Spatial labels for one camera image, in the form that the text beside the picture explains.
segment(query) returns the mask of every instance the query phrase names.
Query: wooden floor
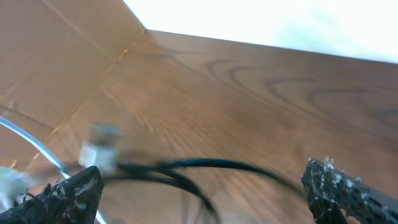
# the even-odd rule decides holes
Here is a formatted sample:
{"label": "wooden floor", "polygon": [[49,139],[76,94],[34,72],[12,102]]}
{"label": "wooden floor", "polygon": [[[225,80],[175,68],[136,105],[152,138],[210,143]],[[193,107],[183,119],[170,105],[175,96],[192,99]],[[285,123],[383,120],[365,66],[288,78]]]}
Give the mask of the wooden floor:
{"label": "wooden floor", "polygon": [[[48,147],[78,157],[91,122],[119,126],[126,161],[219,157],[254,162],[300,185],[308,158],[398,199],[398,66],[147,31]],[[51,165],[36,158],[30,170]],[[297,197],[233,170],[187,169],[223,223],[312,223]],[[107,186],[110,223],[194,223],[199,202],[171,187]]]}

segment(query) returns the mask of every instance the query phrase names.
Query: cardboard box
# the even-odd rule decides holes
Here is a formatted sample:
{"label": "cardboard box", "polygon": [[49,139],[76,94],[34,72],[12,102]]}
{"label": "cardboard box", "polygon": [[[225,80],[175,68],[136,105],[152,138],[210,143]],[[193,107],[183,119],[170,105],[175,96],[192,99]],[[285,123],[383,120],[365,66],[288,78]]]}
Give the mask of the cardboard box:
{"label": "cardboard box", "polygon": [[[45,142],[143,30],[122,0],[0,1],[0,112]],[[0,142],[8,160],[35,154],[6,128]]]}

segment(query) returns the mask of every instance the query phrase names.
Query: clear plastic tube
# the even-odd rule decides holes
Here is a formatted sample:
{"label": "clear plastic tube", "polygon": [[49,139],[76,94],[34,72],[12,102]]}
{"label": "clear plastic tube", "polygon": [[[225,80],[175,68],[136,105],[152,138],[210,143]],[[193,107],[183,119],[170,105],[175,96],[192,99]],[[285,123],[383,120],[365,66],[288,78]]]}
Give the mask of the clear plastic tube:
{"label": "clear plastic tube", "polygon": [[[52,153],[52,151],[47,149],[47,147],[45,147],[43,143],[41,143],[39,140],[37,140],[27,131],[18,127],[18,125],[14,124],[13,122],[9,121],[8,119],[2,116],[0,116],[0,124],[10,129],[11,131],[14,131],[20,137],[30,142],[36,149],[39,150],[41,154],[43,154],[43,156],[45,156],[52,164],[58,167],[60,173],[63,175],[64,178],[67,179],[70,177],[68,167],[57,156],[55,156],[55,154]],[[95,218],[100,224],[106,224],[106,221],[99,210],[97,211]]]}

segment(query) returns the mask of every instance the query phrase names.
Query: white wall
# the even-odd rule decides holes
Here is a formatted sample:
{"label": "white wall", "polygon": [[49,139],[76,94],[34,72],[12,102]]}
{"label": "white wall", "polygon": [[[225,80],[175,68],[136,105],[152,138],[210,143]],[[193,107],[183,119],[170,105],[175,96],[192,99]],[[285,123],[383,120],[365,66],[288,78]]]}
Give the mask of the white wall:
{"label": "white wall", "polygon": [[398,63],[398,1],[125,2],[147,29]]}

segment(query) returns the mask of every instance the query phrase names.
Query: wood grain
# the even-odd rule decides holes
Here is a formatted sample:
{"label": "wood grain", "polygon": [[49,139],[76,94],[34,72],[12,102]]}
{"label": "wood grain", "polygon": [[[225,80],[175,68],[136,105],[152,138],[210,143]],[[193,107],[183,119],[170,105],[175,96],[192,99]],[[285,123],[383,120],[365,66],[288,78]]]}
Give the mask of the wood grain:
{"label": "wood grain", "polygon": [[[309,157],[398,199],[397,65],[221,40],[146,32],[60,129],[76,157],[88,126],[120,126],[123,159],[220,157],[254,162],[300,185]],[[312,223],[276,183],[233,170],[185,171],[225,223]],[[151,184],[106,188],[113,223],[193,220],[198,202]]]}
{"label": "wood grain", "polygon": [[[0,116],[23,128],[40,141],[44,141],[52,131],[51,127],[2,105],[0,105]],[[14,160],[17,160],[14,168],[25,170],[37,154],[36,148],[3,125],[0,125],[0,138],[0,166],[9,167]]]}

